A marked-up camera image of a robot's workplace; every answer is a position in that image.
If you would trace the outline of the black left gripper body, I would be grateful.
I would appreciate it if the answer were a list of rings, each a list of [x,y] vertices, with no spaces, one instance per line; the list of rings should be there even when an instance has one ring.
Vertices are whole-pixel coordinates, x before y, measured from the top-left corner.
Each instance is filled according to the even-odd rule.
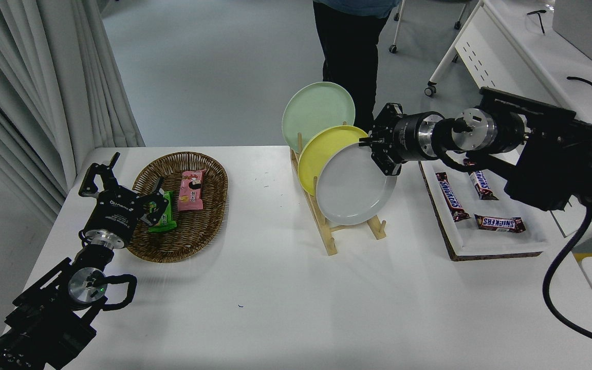
[[[86,238],[114,234],[120,243],[129,243],[141,217],[140,196],[127,188],[105,190],[96,197],[96,207],[85,224]]]

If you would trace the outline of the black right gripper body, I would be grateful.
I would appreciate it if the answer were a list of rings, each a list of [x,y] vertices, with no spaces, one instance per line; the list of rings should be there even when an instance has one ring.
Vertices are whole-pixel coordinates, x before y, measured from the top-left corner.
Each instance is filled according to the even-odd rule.
[[[419,141],[421,113],[404,115],[396,124],[396,153],[401,163],[424,160]]]

